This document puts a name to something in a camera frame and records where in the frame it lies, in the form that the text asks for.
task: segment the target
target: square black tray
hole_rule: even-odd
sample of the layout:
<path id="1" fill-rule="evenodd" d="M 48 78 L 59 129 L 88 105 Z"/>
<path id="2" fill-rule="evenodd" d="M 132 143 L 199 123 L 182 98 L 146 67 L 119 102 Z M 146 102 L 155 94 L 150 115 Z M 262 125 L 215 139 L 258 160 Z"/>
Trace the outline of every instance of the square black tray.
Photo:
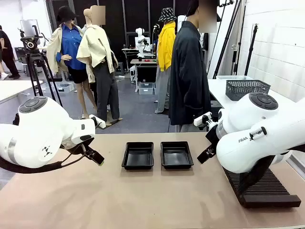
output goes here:
<path id="1" fill-rule="evenodd" d="M 153 167 L 152 142 L 128 142 L 122 167 L 125 169 L 151 169 Z"/>
<path id="2" fill-rule="evenodd" d="M 161 162 L 166 169 L 185 169 L 194 165 L 187 142 L 161 142 Z"/>

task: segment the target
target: black shorts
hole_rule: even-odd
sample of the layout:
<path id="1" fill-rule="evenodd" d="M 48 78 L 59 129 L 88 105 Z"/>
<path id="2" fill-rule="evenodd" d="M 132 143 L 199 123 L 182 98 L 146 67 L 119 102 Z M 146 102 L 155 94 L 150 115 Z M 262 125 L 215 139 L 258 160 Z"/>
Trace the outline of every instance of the black shorts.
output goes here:
<path id="1" fill-rule="evenodd" d="M 69 70 L 69 74 L 71 75 L 74 83 L 82 83 L 82 82 L 84 82 L 88 79 L 86 69 L 75 70 L 75 69 L 73 69 L 69 66 L 67 66 L 67 67 L 68 67 L 68 70 Z"/>

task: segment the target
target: black shirt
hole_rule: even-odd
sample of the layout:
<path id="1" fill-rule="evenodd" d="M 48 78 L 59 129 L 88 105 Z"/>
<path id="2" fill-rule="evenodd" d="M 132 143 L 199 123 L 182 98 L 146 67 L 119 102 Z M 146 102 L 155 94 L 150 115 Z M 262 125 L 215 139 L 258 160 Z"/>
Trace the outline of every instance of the black shirt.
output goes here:
<path id="1" fill-rule="evenodd" d="M 173 46 L 170 95 L 171 125 L 192 124 L 211 111 L 200 34 L 189 21 L 183 22 Z"/>
<path id="2" fill-rule="evenodd" d="M 6 33 L 3 30 L 0 30 L 0 39 L 1 38 L 4 39 L 5 48 L 8 48 L 8 50 L 12 51 L 13 48 L 11 47 L 10 40 L 9 40 L 8 36 L 6 35 Z"/>

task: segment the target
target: cream jacket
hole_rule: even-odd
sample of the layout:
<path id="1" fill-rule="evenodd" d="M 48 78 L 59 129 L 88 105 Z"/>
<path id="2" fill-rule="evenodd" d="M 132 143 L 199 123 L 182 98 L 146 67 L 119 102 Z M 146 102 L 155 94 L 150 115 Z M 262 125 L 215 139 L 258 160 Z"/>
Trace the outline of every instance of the cream jacket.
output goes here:
<path id="1" fill-rule="evenodd" d="M 76 58 L 94 68 L 106 57 L 109 73 L 113 73 L 111 52 L 105 30 L 98 25 L 88 25 Z"/>
<path id="2" fill-rule="evenodd" d="M 81 28 L 74 24 L 73 24 L 73 26 L 75 26 L 79 30 L 80 35 L 82 37 L 83 32 L 81 31 Z M 60 24 L 59 28 L 57 28 L 54 31 L 54 33 L 52 34 L 52 37 L 50 39 L 50 42 L 48 44 L 48 47 L 47 47 L 47 58 L 48 58 L 49 66 L 54 73 L 57 73 L 60 70 L 63 70 L 66 72 L 68 71 L 68 67 L 65 65 L 63 60 L 61 60 L 59 63 L 56 61 L 57 53 L 61 52 L 61 39 L 62 39 L 62 28 L 61 27 L 62 27 L 62 24 Z M 93 72 L 88 65 L 86 66 L 86 70 L 87 70 L 89 82 L 90 83 L 95 82 Z"/>

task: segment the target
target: gray pants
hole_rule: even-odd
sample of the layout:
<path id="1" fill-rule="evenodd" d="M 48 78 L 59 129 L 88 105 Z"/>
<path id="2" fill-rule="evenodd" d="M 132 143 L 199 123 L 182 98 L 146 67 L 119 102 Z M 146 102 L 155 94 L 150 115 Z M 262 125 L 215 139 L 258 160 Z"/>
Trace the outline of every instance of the gray pants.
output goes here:
<path id="1" fill-rule="evenodd" d="M 120 117 L 119 109 L 119 90 L 114 73 L 109 73 L 108 63 L 100 63 L 93 69 L 97 91 L 97 116 L 107 121 L 107 104 L 113 119 Z"/>
<path id="2" fill-rule="evenodd" d="M 157 66 L 156 88 L 158 94 L 158 107 L 155 113 L 162 113 L 164 108 L 168 109 L 170 100 L 170 75 L 171 67 L 164 72 L 161 72 L 160 67 Z"/>
<path id="3" fill-rule="evenodd" d="M 198 127 L 193 124 L 185 124 L 185 125 L 175 125 L 176 133 L 187 133 L 187 132 L 205 132 L 206 128 L 200 130 Z"/>

